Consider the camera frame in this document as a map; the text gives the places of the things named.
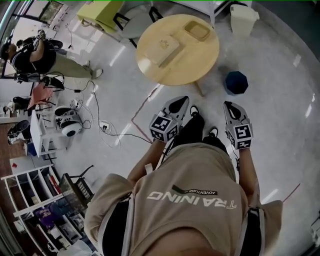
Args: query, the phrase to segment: white table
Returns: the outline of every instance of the white table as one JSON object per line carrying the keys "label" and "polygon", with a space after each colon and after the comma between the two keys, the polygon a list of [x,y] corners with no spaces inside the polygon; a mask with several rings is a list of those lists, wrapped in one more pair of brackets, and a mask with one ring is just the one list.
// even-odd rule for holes
{"label": "white table", "polygon": [[[178,4],[187,6],[189,8],[195,9],[199,12],[202,12],[206,15],[210,16],[210,22],[211,25],[214,27],[215,26],[215,17],[225,8],[222,7],[221,9],[219,9],[218,11],[215,12],[215,10],[217,8],[219,8],[220,5],[224,5],[225,0],[223,1],[172,1],[172,2],[176,2]],[[252,5],[252,1],[245,1],[245,0],[240,0],[239,2],[242,2],[244,4],[246,4],[247,6],[251,7]]]}
{"label": "white table", "polygon": [[38,157],[66,149],[65,147],[59,149],[49,149],[51,139],[63,137],[64,135],[55,127],[46,128],[42,115],[54,115],[54,112],[32,111],[30,133]]}

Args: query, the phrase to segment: round wooden table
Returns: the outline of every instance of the round wooden table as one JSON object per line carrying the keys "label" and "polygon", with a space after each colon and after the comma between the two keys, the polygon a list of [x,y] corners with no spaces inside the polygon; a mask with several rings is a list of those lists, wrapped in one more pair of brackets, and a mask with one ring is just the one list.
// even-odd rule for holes
{"label": "round wooden table", "polygon": [[[204,41],[197,40],[184,30],[190,21],[196,21],[210,30]],[[158,66],[145,56],[145,52],[152,43],[167,35],[176,39],[180,45]],[[204,95],[197,80],[209,72],[218,55],[219,40],[211,25],[203,19],[186,14],[167,16],[153,23],[142,34],[136,48],[137,64],[146,77],[165,86],[194,84],[201,96]]]}

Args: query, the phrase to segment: white floor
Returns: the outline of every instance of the white floor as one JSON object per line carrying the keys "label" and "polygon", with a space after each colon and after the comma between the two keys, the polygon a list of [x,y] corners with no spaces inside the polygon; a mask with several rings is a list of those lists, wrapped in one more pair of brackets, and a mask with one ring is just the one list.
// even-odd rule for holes
{"label": "white floor", "polygon": [[[209,21],[209,17],[178,4],[169,3],[169,7],[168,12],[162,13],[164,16],[186,13]],[[206,120],[205,128],[212,125],[219,128],[219,138],[234,159],[224,134],[223,102],[241,105],[253,125],[251,152],[261,200],[266,203],[287,199],[274,255],[300,255],[312,245],[310,225],[320,209],[320,107],[315,90],[319,82],[311,79],[303,61],[295,65],[297,51],[261,20],[256,22],[250,38],[234,38],[227,16],[215,26],[220,54],[212,70],[199,82],[205,94],[202,98],[191,85],[169,87],[148,80],[140,72],[135,48],[129,42],[119,43],[92,27],[82,27],[77,17],[70,19],[72,48],[67,56],[81,64],[90,60],[92,67],[103,69],[102,76],[94,83],[99,119],[113,124],[112,134],[130,133],[143,138],[145,134],[150,138],[148,126],[153,114],[173,97],[187,95],[190,104],[200,108]],[[67,48],[70,37],[67,29],[61,29],[55,39]],[[226,93],[223,80],[229,71],[241,71],[247,76],[249,87],[244,94]],[[64,85],[84,89],[87,81],[67,78]],[[97,102],[92,91],[93,85],[89,83],[83,94],[66,89],[60,95],[61,105],[69,105],[75,98],[83,99],[94,120],[90,129],[83,129],[72,138],[66,151],[57,153],[55,166],[60,175],[66,172],[74,175],[94,165],[85,179],[95,192],[109,173],[126,177],[149,144],[130,135],[120,138],[100,135]],[[84,107],[80,112],[83,120],[92,119]],[[184,122],[189,118],[188,111]]]}

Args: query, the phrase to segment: sneaker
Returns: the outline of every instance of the sneaker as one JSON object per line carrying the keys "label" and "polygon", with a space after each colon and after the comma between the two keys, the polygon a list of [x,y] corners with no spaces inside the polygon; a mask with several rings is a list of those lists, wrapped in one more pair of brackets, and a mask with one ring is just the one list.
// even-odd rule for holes
{"label": "sneaker", "polygon": [[197,106],[192,105],[192,106],[190,107],[190,115],[191,115],[192,117],[194,117],[194,116],[199,115],[199,114],[200,114],[200,113],[199,113],[199,109],[197,108]]}
{"label": "sneaker", "polygon": [[97,69],[94,72],[95,72],[95,76],[92,79],[97,79],[98,77],[100,77],[102,75],[104,70],[103,69]]}
{"label": "sneaker", "polygon": [[209,133],[208,133],[209,136],[212,136],[212,137],[218,137],[218,128],[216,126],[213,126]]}
{"label": "sneaker", "polygon": [[83,67],[89,68],[90,67],[90,60],[87,60]]}

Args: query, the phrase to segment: chair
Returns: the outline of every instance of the chair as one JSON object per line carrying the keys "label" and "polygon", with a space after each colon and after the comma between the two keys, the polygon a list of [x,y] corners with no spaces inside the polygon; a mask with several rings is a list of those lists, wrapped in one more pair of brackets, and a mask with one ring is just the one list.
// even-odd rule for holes
{"label": "chair", "polygon": [[[134,39],[139,38],[152,23],[156,22],[153,13],[156,14],[158,20],[163,18],[158,12],[157,8],[151,6],[149,13],[139,14],[131,19],[117,12],[113,18],[113,21],[122,30],[122,37],[129,39],[134,47],[137,48],[137,44],[135,43]],[[123,26],[119,22],[118,18],[125,20],[127,23]]]}
{"label": "chair", "polygon": [[[75,214],[81,213],[87,209],[88,203],[94,196],[83,178],[85,173],[92,167],[93,165],[89,166],[80,175],[76,176],[69,176],[68,173],[64,173],[60,180],[59,188]],[[78,178],[78,180],[73,183],[71,180],[73,178]]]}

